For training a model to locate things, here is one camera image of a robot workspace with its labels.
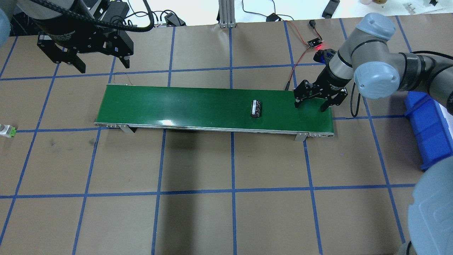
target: blue bin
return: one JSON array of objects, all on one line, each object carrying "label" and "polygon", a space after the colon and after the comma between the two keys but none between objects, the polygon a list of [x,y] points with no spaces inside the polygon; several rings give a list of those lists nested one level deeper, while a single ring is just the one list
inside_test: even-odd
[{"label": "blue bin", "polygon": [[412,124],[423,159],[421,169],[426,170],[442,159],[453,156],[453,138],[439,103],[426,93],[410,91],[405,104],[405,116]]}]

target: green conveyor belt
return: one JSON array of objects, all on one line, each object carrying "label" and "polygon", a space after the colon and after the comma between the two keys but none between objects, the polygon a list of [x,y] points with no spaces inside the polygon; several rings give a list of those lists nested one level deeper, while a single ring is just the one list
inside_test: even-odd
[{"label": "green conveyor belt", "polygon": [[[250,116],[254,99],[262,115]],[[332,112],[312,99],[294,107],[292,91],[107,85],[96,125],[239,132],[333,134]]]}]

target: bottle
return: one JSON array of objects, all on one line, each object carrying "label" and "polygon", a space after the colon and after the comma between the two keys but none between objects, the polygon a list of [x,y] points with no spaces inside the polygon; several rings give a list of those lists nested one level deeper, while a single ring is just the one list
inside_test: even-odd
[{"label": "bottle", "polygon": [[0,124],[0,136],[11,138],[16,134],[16,128],[10,125]]}]

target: thick black hose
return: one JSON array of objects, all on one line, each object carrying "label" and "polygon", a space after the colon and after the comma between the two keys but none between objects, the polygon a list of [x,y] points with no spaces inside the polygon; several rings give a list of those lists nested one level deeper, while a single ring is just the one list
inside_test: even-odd
[{"label": "thick black hose", "polygon": [[86,16],[80,15],[78,13],[75,13],[73,11],[67,10],[67,9],[65,9],[61,6],[58,6],[54,3],[51,3],[47,0],[30,0],[30,1],[36,3],[40,6],[43,6],[48,9],[51,9],[53,11],[56,11],[58,13],[61,13],[63,15],[69,16],[75,20],[92,23],[94,25],[101,26],[101,27],[113,28],[113,29],[124,30],[124,31],[131,31],[131,32],[147,32],[147,31],[150,31],[154,27],[154,17],[153,17],[151,8],[149,7],[148,2],[146,0],[143,0],[143,3],[145,4],[146,10],[148,11],[148,16],[149,16],[149,25],[146,27],[134,27],[134,26],[114,24],[111,22],[105,22],[105,21],[101,21],[101,20],[95,20],[90,17],[86,17]]}]

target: light blue joint cap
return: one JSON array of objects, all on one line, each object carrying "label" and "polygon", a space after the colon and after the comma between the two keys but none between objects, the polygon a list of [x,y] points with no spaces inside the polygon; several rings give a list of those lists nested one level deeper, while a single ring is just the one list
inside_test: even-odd
[{"label": "light blue joint cap", "polygon": [[398,90],[400,75],[393,66],[387,63],[371,61],[357,67],[354,72],[354,81],[363,97],[386,98]]},{"label": "light blue joint cap", "polygon": [[430,169],[415,185],[408,225],[418,255],[450,255],[453,251],[453,157]]},{"label": "light blue joint cap", "polygon": [[396,31],[395,24],[379,13],[368,13],[357,24],[356,28],[387,41],[390,40]]},{"label": "light blue joint cap", "polygon": [[0,9],[0,47],[10,36],[10,21],[2,9]]}]

